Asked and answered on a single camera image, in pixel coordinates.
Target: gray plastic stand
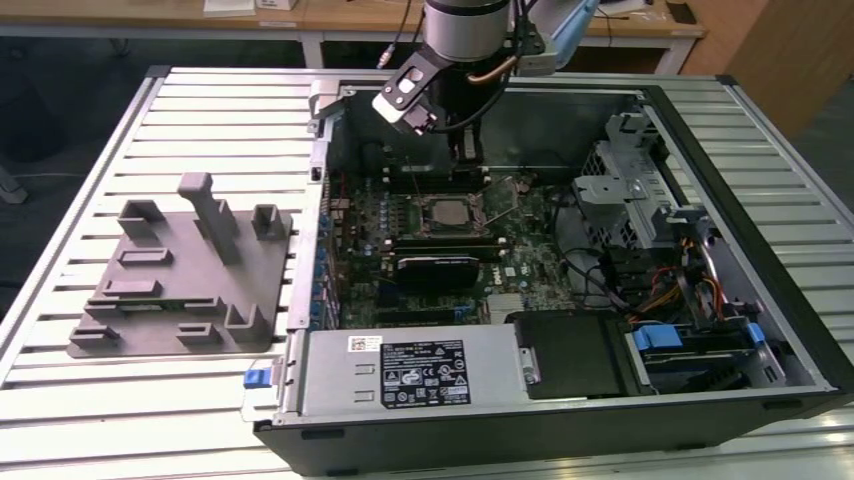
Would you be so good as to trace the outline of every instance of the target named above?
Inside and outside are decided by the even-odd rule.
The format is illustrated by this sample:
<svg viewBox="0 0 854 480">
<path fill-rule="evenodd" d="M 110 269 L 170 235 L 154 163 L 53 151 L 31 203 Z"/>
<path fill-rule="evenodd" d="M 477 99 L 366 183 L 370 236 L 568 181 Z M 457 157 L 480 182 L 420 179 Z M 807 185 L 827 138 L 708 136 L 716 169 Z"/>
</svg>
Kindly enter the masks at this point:
<svg viewBox="0 0 854 480">
<path fill-rule="evenodd" d="M 197 213 L 129 201 L 119 242 L 71 335 L 73 357 L 263 352 L 273 343 L 291 234 L 275 205 L 235 212 L 207 173 L 178 193 Z"/>
</svg>

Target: floor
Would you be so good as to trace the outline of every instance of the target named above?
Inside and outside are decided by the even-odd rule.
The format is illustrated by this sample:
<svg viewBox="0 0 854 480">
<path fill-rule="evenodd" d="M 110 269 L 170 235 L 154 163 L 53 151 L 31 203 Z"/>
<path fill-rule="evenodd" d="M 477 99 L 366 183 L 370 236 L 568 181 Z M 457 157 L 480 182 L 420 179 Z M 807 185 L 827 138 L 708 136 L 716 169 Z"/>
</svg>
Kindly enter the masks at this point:
<svg viewBox="0 0 854 480">
<path fill-rule="evenodd" d="M 337 45 L 327 50 L 326 61 L 333 68 L 368 67 L 382 49 L 382 45 Z M 14 55 L 23 52 L 25 58 Z M 150 65 L 302 67 L 303 59 L 293 42 L 134 41 L 131 54 L 118 58 L 106 40 L 0 39 L 0 92 L 9 78 L 26 78 L 66 135 L 65 148 L 50 158 L 34 163 L 0 160 L 14 175 L 25 175 L 19 181 L 30 192 L 23 205 L 0 203 L 0 318 L 15 299 L 15 285 L 27 279 Z M 6 114 L 2 97 L 0 126 Z M 854 178 L 853 111 L 854 83 L 849 83 L 796 141 L 852 208 L 854 190 L 847 186 Z M 23 121 L 39 127 L 45 119 L 27 115 L 33 118 Z"/>
</svg>

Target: metal panel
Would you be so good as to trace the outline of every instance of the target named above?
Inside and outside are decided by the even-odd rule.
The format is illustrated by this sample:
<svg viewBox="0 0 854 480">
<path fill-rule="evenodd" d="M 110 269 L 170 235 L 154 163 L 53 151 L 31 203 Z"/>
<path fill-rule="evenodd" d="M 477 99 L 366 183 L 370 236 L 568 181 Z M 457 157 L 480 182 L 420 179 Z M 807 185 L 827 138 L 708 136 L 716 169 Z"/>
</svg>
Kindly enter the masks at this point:
<svg viewBox="0 0 854 480">
<path fill-rule="evenodd" d="M 151 113 L 131 111 L 122 131 L 130 132 L 133 140 L 134 125 L 141 124 L 299 126 L 309 119 L 309 82 L 325 75 L 345 80 L 385 78 L 373 71 L 174 69 L 158 98 L 141 99 Z M 616 80 L 628 86 L 658 82 L 669 92 L 825 323 L 854 356 L 854 235 L 815 174 L 780 147 L 782 139 L 769 141 L 773 130 L 761 114 L 742 106 L 710 78 L 558 75 L 534 83 Z M 163 137 L 166 129 L 154 132 Z M 218 138 L 202 129 L 194 132 Z M 293 212 L 301 229 L 301 189 L 313 143 L 291 140 L 287 132 L 275 133 L 285 140 L 221 136 L 219 140 L 122 142 L 125 134 L 118 136 L 123 147 L 110 147 L 103 170 L 95 169 L 89 182 L 97 192 L 78 207 L 85 209 L 81 219 L 67 217 L 67 245 L 53 241 L 57 260 L 37 271 L 30 289 L 22 292 L 27 297 L 22 305 L 29 307 L 17 310 L 3 324 L 5 329 L 13 323 L 22 325 L 15 351 L 0 361 L 0 367 L 14 362 L 0 390 L 0 418 L 9 422 L 0 428 L 0 469 L 17 470 L 7 472 L 13 477 L 298 478 L 255 439 L 241 411 L 241 373 L 258 359 L 285 351 L 282 340 L 269 352 L 254 355 L 73 359 L 65 351 L 79 306 L 115 248 L 121 230 L 113 215 L 127 199 L 154 197 L 165 210 L 187 211 L 186 201 L 170 189 L 182 172 L 209 170 L 215 174 L 217 196 L 229 200 L 234 210 L 275 203 Z M 680 180 L 693 198 L 688 179 Z M 286 282 L 297 262 L 287 267 Z M 290 291 L 285 285 L 282 305 L 289 303 Z M 279 326 L 287 318 L 287 311 L 279 313 Z M 282 327 L 277 334 L 285 336 Z M 273 402 L 262 402 L 262 408 L 273 407 Z M 853 445 L 854 414 L 845 408 L 815 419 L 770 425 L 712 449 L 410 472 L 406 478 L 848 478 Z"/>
</svg>

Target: white label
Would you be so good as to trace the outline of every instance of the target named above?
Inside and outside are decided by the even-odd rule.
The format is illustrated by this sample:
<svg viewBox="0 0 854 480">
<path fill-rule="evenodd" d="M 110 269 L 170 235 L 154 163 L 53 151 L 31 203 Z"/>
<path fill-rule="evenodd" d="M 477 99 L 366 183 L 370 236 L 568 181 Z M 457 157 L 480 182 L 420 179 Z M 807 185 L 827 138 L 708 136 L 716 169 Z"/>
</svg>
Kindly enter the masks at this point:
<svg viewBox="0 0 854 480">
<path fill-rule="evenodd" d="M 380 346 L 384 344 L 384 337 L 347 337 L 349 352 L 380 352 Z"/>
<path fill-rule="evenodd" d="M 279 28 L 295 28 L 295 22 L 258 22 L 262 27 L 279 27 Z"/>
</svg>

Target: blue clip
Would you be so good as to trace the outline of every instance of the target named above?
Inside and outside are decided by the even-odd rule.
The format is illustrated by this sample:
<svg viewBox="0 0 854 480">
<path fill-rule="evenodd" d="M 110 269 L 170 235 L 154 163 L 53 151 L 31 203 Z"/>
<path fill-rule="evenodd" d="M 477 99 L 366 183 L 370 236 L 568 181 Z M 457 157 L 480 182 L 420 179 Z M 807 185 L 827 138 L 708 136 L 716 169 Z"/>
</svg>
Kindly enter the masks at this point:
<svg viewBox="0 0 854 480">
<path fill-rule="evenodd" d="M 762 327 L 760 327 L 758 323 L 748 324 L 748 333 L 750 334 L 754 347 L 765 343 L 765 332 L 762 331 Z"/>
<path fill-rule="evenodd" d="M 255 388 L 273 387 L 271 370 L 271 368 L 258 368 L 254 370 L 247 370 L 243 374 L 243 388 L 246 388 L 247 390 L 253 390 Z"/>
<path fill-rule="evenodd" d="M 678 348 L 682 346 L 680 332 L 673 325 L 645 325 L 632 334 L 638 350 Z"/>
<path fill-rule="evenodd" d="M 640 351 L 648 350 L 650 348 L 650 341 L 646 338 L 646 335 L 641 330 L 636 330 L 632 332 L 632 336 L 636 339 L 636 346 Z"/>
</svg>

